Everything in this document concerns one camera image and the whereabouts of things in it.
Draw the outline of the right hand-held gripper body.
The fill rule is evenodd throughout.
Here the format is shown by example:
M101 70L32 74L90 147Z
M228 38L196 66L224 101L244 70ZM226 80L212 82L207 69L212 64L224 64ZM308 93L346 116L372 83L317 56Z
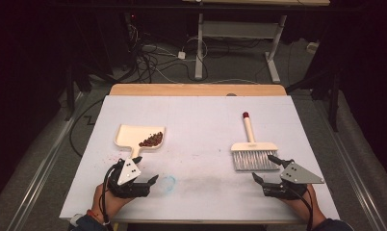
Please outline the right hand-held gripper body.
M296 200L307 191L308 184L323 184L324 179L306 168L297 164L294 160L283 160L284 170L280 174L280 183L266 183L262 186L265 196Z

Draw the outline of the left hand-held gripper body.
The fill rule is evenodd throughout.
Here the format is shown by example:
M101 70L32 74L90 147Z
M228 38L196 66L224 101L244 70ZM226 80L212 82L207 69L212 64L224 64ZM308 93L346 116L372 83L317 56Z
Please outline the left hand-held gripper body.
M132 159L119 159L110 170L108 178L109 191L115 197L120 198L147 197L150 188L142 188L141 183L135 183L140 174L140 170Z

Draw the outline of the pile of red crumbs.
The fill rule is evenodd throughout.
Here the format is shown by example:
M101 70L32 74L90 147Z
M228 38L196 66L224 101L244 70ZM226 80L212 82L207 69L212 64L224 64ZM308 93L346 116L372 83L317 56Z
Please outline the pile of red crumbs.
M163 141L164 134L158 132L156 134L151 134L147 139L139 143L140 147L154 147L158 146Z

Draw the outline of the cream plastic dustpan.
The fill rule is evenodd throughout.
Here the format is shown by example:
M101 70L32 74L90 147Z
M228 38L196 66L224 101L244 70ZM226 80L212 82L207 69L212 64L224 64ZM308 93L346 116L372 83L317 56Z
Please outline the cream plastic dustpan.
M158 126L134 126L121 124L116 132L115 144L118 147L130 150L130 157L136 158L140 155L142 150L156 149L162 145L154 147L140 147L139 143L147 139L151 134L162 132L165 137L165 127Z

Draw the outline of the cream brush with red cap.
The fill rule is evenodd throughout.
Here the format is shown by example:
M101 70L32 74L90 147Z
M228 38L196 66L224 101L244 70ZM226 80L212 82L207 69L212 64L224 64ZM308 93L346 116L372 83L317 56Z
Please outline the cream brush with red cap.
M257 142L254 138L248 112L243 113L247 142L237 142L231 146L234 168L237 171L279 170L279 166L269 160L276 157L278 147L272 142Z

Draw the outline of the person's left hand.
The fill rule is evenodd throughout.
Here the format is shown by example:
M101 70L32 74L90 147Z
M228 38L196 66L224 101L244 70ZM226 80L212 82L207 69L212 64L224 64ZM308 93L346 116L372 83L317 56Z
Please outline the person's left hand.
M103 222L103 208L106 208L108 218L113 218L122 207L132 201L132 198L115 197L110 191L105 192L105 197L102 197L102 193L103 185L100 184L95 188L91 210L99 215L103 219Z

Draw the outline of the person's right hand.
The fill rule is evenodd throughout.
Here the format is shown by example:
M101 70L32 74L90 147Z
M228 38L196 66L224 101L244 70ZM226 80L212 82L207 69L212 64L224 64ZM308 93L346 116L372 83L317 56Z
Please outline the person's right hand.
M326 219L319 207L318 199L312 185L307 186L307 191L302 196L302 199L282 199L282 202L288 205L312 229Z

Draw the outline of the red wristband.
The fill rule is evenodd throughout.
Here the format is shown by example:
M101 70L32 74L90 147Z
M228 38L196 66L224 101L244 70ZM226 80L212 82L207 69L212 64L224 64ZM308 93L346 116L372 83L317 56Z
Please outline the red wristband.
M93 210L88 209L88 210L87 210L87 215L88 215L89 217L91 217L91 218L94 218L95 220L97 220L97 221L100 222L100 223L103 222L103 221L102 221L103 219L102 219L99 215L95 214L95 213L93 212Z

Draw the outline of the white table mat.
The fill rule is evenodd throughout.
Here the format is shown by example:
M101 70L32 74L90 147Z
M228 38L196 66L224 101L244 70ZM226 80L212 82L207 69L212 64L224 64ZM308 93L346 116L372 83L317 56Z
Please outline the white table mat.
M281 201L265 197L248 172L238 172L230 152L246 139L248 113L258 142L273 142L284 160L319 174L316 157L289 96L108 96L91 133L64 206L62 219L87 211L94 189L118 159L120 125L163 126L156 150L145 150L140 181L158 178L149 196L126 205L116 220L142 223L297 223Z

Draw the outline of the black tripod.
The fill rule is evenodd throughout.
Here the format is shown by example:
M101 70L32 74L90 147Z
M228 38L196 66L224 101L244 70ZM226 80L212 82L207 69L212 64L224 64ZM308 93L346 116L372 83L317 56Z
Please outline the black tripod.
M335 66L326 67L315 74L308 74L302 80L291 84L285 89L290 93L298 89L311 89L311 96L314 100L327 98L328 122L334 132L338 131L337 111L340 89L340 68Z

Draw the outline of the wooden table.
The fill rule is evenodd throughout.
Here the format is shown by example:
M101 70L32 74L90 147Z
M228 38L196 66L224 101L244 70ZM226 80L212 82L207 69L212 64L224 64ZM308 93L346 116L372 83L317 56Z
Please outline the wooden table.
M279 85L115 84L110 95L139 96L285 96Z

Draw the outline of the black stand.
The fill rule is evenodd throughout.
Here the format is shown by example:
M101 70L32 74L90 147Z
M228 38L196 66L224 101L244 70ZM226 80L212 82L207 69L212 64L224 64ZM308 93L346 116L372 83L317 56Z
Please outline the black stand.
M75 110L74 85L77 85L80 92L90 92L91 84L89 74L84 64L70 64L65 71L66 79L66 104L67 113L65 120L69 121Z

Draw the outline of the metal floor rail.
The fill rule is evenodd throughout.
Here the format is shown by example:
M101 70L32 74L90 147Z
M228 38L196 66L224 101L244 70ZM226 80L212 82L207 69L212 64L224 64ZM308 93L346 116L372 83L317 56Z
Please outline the metal floor rail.
M387 173L348 103L340 101L336 128L329 123L326 106L322 101L315 103L333 153L320 165L338 213L355 231L387 231Z
M40 162L39 167L31 180L22 201L19 204L17 211L15 212L7 231L21 231L24 223L30 215L50 172L55 165L61 146L65 140L65 136L74 124L75 117L79 114L79 110L75 109L74 112L64 121L63 128L60 130L59 135L54 139L54 143L47 152L47 155Z

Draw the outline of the white desk with metal frame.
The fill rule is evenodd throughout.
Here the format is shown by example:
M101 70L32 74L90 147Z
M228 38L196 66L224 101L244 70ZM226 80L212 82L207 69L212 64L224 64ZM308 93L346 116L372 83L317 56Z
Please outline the white desk with metal frame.
M198 7L211 6L219 7L280 7L288 9L290 7L305 8L327 7L329 0L184 0L185 2L195 3ZM197 40L195 55L195 74L196 80L202 80L205 67L204 58L208 51L204 37L210 38L238 38L238 39L272 39L272 46L269 52L264 55L267 68L270 72L271 80L275 84L280 83L280 78L274 63L274 56L278 43L280 41L287 14L282 13L277 22L274 23L256 23L256 22L228 22L228 21L209 21L204 19L204 14L198 14L197 22Z

